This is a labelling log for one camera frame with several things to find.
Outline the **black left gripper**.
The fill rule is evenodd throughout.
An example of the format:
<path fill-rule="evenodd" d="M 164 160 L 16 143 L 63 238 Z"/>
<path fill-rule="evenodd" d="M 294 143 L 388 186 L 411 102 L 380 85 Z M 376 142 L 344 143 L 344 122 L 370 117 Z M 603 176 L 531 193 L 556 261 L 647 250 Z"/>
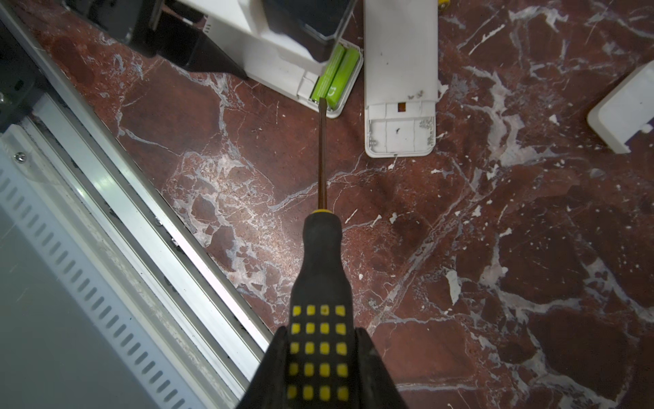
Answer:
<path fill-rule="evenodd" d="M 173 15 L 161 14 L 163 4 L 157 0 L 63 2 L 77 17 L 143 56 L 157 54 L 189 73 L 248 78 L 245 70 L 204 32 Z"/>

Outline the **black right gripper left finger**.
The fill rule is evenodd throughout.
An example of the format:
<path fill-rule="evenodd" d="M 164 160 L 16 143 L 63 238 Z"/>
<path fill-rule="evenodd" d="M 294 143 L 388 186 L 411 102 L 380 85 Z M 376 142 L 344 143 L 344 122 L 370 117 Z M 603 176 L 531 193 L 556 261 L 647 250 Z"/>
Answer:
<path fill-rule="evenodd" d="M 279 327 L 274 333 L 250 386 L 241 398 L 238 409 L 284 408 L 285 371 L 289 348 L 288 331 Z"/>

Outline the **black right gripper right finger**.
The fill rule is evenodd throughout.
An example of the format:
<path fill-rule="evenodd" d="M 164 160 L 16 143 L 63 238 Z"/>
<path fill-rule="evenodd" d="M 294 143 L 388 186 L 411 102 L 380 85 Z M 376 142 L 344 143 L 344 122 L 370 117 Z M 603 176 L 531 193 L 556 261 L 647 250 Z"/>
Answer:
<path fill-rule="evenodd" d="M 368 332 L 356 328 L 355 336 L 359 407 L 407 409 Z"/>

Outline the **black yellow screwdriver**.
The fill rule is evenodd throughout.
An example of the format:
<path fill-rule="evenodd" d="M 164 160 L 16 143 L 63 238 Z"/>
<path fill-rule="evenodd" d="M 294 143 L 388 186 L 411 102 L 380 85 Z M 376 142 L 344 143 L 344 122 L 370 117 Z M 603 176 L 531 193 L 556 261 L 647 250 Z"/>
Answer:
<path fill-rule="evenodd" d="M 284 398 L 288 408 L 357 407 L 353 296 L 342 264 L 342 222 L 328 209 L 327 101 L 318 101 L 318 204 L 303 225 L 291 291 Z"/>

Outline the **white air conditioner remote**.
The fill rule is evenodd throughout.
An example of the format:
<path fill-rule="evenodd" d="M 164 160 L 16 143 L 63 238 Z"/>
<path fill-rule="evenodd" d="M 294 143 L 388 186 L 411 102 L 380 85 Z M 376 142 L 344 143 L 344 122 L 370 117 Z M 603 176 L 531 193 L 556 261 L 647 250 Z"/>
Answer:
<path fill-rule="evenodd" d="M 251 35 L 244 12 L 237 3 L 238 1 L 188 1 L 186 5 L 206 16 L 204 33 L 238 63 L 249 78 L 304 107 L 318 110 L 318 103 L 311 100 L 311 95 L 329 61 L 319 73 L 283 61 L 275 49 L 265 46 Z M 343 35 L 338 44 L 361 50 L 359 46 L 345 40 Z"/>

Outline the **green AA battery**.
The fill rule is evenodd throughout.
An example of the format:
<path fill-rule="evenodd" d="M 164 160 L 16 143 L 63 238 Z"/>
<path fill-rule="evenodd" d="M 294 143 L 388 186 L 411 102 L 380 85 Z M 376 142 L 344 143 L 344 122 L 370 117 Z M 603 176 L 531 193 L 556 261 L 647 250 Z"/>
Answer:
<path fill-rule="evenodd" d="M 320 76 L 313 89 L 311 95 L 312 101 L 319 102 L 321 98 L 327 97 L 331 84 L 337 75 L 337 71 L 345 54 L 346 49 L 341 44 L 337 44 L 333 56 L 330 58 L 330 61 L 325 68 L 325 72 Z"/>
<path fill-rule="evenodd" d="M 360 60 L 360 54 L 357 49 L 345 48 L 339 45 L 337 51 L 339 52 L 340 63 L 325 97 L 331 110 L 337 109 L 347 84 Z"/>

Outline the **white remote control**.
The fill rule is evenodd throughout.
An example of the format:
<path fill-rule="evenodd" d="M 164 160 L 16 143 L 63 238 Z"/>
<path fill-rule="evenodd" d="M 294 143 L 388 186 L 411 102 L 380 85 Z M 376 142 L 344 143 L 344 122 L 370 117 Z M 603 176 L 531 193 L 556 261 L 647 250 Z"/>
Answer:
<path fill-rule="evenodd" d="M 369 157 L 432 153 L 438 24 L 436 1 L 364 2 L 364 147 Z"/>

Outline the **aluminium front rail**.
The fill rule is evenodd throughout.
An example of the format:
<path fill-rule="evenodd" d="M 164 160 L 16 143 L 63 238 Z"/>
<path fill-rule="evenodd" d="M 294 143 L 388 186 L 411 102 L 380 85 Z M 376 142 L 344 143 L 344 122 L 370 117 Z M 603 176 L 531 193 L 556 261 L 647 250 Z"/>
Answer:
<path fill-rule="evenodd" d="M 1 405 L 234 408 L 270 334 L 1 4 Z"/>

